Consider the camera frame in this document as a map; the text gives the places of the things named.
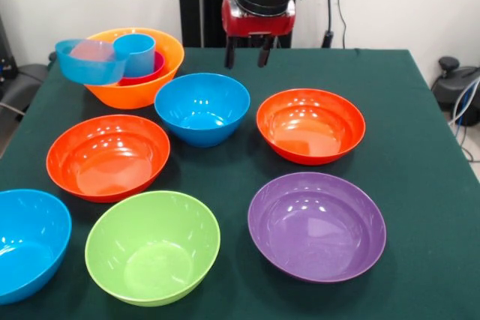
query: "red-orange bowl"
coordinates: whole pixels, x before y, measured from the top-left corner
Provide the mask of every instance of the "red-orange bowl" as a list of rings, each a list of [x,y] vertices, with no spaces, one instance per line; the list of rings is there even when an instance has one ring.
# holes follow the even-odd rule
[[[60,188],[91,202],[118,202],[146,189],[170,154],[167,134],[134,115],[89,119],[65,131],[46,156]]]
[[[302,165],[335,161],[365,135],[365,119],[347,99],[319,89],[290,89],[260,105],[256,125],[285,159]]]
[[[144,82],[150,82],[152,80],[155,80],[160,76],[164,75],[162,74],[164,65],[165,65],[165,58],[163,57],[163,55],[160,52],[155,52],[153,73],[147,74],[145,76],[138,76],[136,78],[129,78],[127,76],[124,76],[123,78],[120,79],[120,81],[118,82],[118,85],[120,86],[136,85],[136,84],[142,84]]]

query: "blue bowl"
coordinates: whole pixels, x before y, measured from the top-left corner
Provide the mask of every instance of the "blue bowl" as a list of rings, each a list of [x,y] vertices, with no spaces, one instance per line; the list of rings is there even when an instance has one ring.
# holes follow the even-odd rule
[[[108,85],[120,81],[128,54],[115,52],[113,45],[98,40],[64,40],[55,45],[63,75],[72,82]]]
[[[207,148],[230,136],[248,108],[248,90],[228,76],[197,73],[168,82],[155,97],[165,125],[186,143]]]
[[[67,207],[38,190],[0,192],[0,305],[40,290],[62,262],[72,222]]]

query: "plastic bowl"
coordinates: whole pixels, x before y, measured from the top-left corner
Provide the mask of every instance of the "plastic bowl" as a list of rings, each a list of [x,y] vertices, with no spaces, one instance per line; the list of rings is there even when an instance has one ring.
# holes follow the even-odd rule
[[[136,84],[142,84],[144,82],[150,82],[152,80],[158,79],[163,72],[165,65],[165,58],[163,55],[161,55],[159,52],[155,52],[155,66],[154,66],[154,71],[153,73],[145,76],[139,76],[137,78],[128,78],[124,76],[121,78],[121,80],[118,82],[120,86],[126,86],[126,85],[136,85]]]
[[[0,192],[0,305],[21,301],[55,274],[72,222],[63,202],[38,190]]]
[[[155,50],[163,54],[165,65],[162,74],[150,82],[129,86],[119,86],[118,84],[86,85],[95,97],[112,108],[138,109],[152,105],[158,89],[173,79],[185,56],[183,46],[178,40],[167,33],[148,28],[113,29],[92,35],[89,39],[113,42],[117,37],[132,33],[147,34],[153,37],[155,39]]]
[[[46,156],[60,188],[92,202],[117,202],[147,188],[170,153],[165,132],[133,115],[89,119],[65,131]]]
[[[339,95],[291,89],[265,100],[256,125],[280,156],[302,165],[330,163],[354,149],[365,134],[360,111]]]
[[[195,289],[217,258],[214,214],[192,196],[153,191],[111,207],[85,246],[91,278],[129,304],[157,307]]]
[[[250,204],[248,228],[273,265],[313,283],[363,274],[386,244],[385,222],[368,195],[319,172],[288,174],[267,183]]]
[[[196,73],[166,84],[155,98],[165,125],[186,143],[206,148],[224,141],[250,107],[248,90],[220,74]]]
[[[72,82],[106,85],[123,77],[127,55],[115,53],[111,43],[64,40],[55,45],[55,50],[62,73]]]

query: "green bowl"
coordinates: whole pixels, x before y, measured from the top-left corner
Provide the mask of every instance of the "green bowl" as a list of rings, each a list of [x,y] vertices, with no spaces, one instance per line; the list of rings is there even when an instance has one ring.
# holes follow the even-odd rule
[[[214,214],[199,200],[151,191],[114,205],[85,246],[91,278],[126,303],[158,307],[200,284],[220,249]]]

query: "green tablecloth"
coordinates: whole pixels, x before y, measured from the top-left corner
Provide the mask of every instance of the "green tablecloth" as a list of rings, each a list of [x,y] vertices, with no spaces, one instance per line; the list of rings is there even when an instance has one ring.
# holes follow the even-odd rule
[[[192,148],[171,137],[169,161],[149,189],[178,190],[206,203],[222,244],[202,284],[158,308],[124,304],[87,273],[86,237],[109,205],[60,191],[48,178],[45,156],[72,125],[120,111],[66,81],[58,66],[51,70],[0,160],[0,190],[28,187],[59,196],[73,218],[72,237],[55,277],[28,300],[0,307],[1,319],[480,319],[480,186],[410,54],[283,49],[263,69],[257,55],[239,50],[235,68],[227,70],[222,49],[187,49],[179,73],[234,76],[252,101],[240,128],[217,147]],[[305,167],[267,146],[255,125],[258,106],[298,87],[333,91],[360,108],[367,133],[353,153]],[[159,121],[153,106],[128,113]],[[247,209],[255,192],[279,175],[304,170],[345,178],[378,204],[388,242],[365,275],[334,285],[303,283],[271,266],[252,243]]]

